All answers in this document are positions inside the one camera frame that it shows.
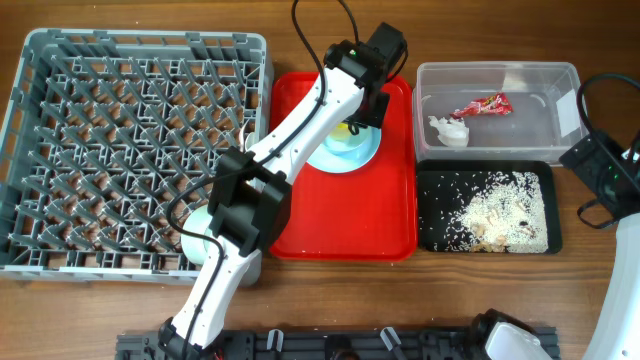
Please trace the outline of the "yellow plastic cup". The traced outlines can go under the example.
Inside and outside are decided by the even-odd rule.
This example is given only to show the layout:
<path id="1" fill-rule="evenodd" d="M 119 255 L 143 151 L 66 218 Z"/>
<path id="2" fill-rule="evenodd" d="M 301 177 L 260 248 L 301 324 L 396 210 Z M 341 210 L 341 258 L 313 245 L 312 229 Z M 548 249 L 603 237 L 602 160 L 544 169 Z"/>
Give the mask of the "yellow plastic cup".
<path id="1" fill-rule="evenodd" d="M 348 141 L 353 136 L 349 125 L 346 123 L 339 123 L 329 134 L 329 138 L 332 141 L 344 142 Z"/>

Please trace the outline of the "light green small plate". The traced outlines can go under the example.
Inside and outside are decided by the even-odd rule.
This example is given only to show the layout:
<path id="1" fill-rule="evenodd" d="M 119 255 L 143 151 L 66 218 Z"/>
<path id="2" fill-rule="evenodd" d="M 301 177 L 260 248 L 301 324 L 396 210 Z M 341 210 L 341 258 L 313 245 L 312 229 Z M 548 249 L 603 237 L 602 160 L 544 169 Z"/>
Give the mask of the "light green small plate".
<path id="1" fill-rule="evenodd" d="M 341 154 L 356 150 L 370 142 L 369 138 L 371 137 L 371 129 L 370 128 L 360 128 L 357 134 L 353 134 L 353 136 L 344 142 L 332 141 L 329 138 L 329 135 L 325 138 L 323 145 L 327 148 L 327 150 L 331 153 Z"/>

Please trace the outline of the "light blue plate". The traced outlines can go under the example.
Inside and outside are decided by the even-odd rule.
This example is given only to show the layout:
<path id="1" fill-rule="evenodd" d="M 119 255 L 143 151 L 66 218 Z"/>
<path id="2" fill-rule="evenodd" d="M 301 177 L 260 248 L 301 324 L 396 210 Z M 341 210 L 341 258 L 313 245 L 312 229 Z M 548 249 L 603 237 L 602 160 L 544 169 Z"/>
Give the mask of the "light blue plate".
<path id="1" fill-rule="evenodd" d="M 327 150 L 323 142 L 313 152 L 307 163 L 317 170 L 326 173 L 348 173 L 355 171 L 366 165 L 376 154 L 380 143 L 382 132 L 375 127 L 366 127 L 371 129 L 370 142 L 356 150 L 335 154 Z"/>

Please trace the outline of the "white tissue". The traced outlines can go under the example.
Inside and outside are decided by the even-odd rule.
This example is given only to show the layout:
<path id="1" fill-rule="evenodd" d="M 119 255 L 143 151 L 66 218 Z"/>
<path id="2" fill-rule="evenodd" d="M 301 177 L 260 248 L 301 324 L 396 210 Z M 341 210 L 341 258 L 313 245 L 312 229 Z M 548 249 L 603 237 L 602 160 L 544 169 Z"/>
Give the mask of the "white tissue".
<path id="1" fill-rule="evenodd" d="M 438 140 L 447 147 L 467 147 L 469 128 L 463 119 L 429 116 L 429 125 L 438 132 Z"/>

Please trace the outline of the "rice and peanut leftovers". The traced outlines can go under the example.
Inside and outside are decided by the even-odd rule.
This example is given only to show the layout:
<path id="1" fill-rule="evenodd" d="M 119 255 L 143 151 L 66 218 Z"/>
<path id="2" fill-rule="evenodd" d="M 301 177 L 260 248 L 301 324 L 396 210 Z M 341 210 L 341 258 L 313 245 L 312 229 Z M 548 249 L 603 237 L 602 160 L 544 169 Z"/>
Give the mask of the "rice and peanut leftovers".
<path id="1" fill-rule="evenodd" d="M 549 249 L 543 194 L 532 172 L 423 171 L 417 185 L 419 245 L 428 251 Z"/>

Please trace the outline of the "red snack wrapper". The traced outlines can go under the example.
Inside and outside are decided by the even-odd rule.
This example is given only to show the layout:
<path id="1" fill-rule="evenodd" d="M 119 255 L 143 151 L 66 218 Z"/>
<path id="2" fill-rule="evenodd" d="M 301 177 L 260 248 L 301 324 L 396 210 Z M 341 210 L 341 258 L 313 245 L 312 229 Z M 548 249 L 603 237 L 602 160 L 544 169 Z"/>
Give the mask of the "red snack wrapper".
<path id="1" fill-rule="evenodd" d="M 480 115 L 508 115 L 513 112 L 513 106 L 503 92 L 498 92 L 489 97 L 471 101 L 466 107 L 455 110 L 451 116 L 456 119 L 468 116 Z"/>

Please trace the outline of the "white plastic spoon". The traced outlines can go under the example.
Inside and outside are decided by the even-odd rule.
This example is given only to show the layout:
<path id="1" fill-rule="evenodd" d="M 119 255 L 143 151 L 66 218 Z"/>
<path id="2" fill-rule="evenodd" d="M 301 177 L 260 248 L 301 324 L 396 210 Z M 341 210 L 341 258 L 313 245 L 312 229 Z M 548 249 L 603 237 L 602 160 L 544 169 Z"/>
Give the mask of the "white plastic spoon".
<path id="1" fill-rule="evenodd" d="M 255 143 L 257 143 L 259 141 L 258 136 L 256 135 L 255 132 L 251 132 L 249 133 L 246 138 L 245 138 L 245 150 L 248 151 Z"/>

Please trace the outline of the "light green bowl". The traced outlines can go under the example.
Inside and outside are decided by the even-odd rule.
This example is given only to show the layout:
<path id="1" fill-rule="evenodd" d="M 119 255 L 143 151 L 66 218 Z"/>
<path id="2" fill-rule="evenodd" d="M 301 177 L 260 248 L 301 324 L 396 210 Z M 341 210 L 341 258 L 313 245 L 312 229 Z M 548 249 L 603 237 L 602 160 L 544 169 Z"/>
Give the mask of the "light green bowl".
<path id="1" fill-rule="evenodd" d="M 183 229 L 209 237 L 211 235 L 209 229 L 211 221 L 212 216 L 207 212 L 207 206 L 203 205 L 186 218 Z M 218 248 L 213 242 L 190 235 L 181 235 L 181 246 L 187 259 L 198 266 L 204 265 L 209 259 L 215 260 L 219 255 Z"/>

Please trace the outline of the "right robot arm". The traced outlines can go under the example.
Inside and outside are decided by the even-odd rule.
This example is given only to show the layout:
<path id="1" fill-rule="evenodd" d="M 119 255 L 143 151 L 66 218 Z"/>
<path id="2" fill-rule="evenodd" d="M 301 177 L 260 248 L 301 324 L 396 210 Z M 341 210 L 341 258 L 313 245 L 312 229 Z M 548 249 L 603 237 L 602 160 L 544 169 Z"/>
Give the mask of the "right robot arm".
<path id="1" fill-rule="evenodd" d="M 639 357 L 639 140 L 625 150 L 606 133 L 597 131 L 560 157 L 596 195 L 581 206 L 600 204 L 615 224 L 616 253 L 613 272 L 586 359 Z M 490 309 L 478 315 L 465 339 L 463 356 L 485 360 L 552 360 L 552 347 L 542 334 L 523 322 Z"/>

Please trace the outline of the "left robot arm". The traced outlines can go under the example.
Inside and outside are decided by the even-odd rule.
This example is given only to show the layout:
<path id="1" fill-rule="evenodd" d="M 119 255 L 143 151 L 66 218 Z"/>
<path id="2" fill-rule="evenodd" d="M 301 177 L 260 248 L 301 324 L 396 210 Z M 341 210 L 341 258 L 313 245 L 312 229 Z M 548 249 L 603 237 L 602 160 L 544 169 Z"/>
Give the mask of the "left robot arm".
<path id="1" fill-rule="evenodd" d="M 292 187 L 304 164 L 341 123 L 352 133 L 381 127 L 390 101 L 382 87 L 407 56 L 403 33 L 387 23 L 365 42 L 331 45 L 316 62 L 316 82 L 280 125 L 247 151 L 227 149 L 214 176 L 194 184 L 212 188 L 205 207 L 179 225 L 174 208 L 192 191 L 171 200 L 168 224 L 202 253 L 187 302 L 159 330 L 159 346 L 170 358 L 198 359 L 217 340 L 241 280 L 289 221 Z"/>

